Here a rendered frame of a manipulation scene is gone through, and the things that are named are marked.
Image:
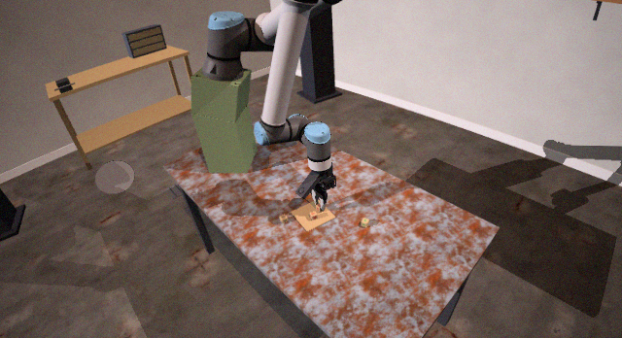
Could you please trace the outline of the tan flat mat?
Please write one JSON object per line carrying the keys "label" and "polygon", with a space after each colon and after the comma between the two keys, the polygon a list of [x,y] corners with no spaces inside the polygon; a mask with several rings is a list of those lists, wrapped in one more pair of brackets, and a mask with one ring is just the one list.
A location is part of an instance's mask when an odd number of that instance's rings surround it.
{"label": "tan flat mat", "polygon": [[[311,220],[310,213],[314,211],[316,211],[318,218]],[[336,218],[327,207],[322,212],[317,211],[314,201],[291,211],[291,213],[307,232]]]}

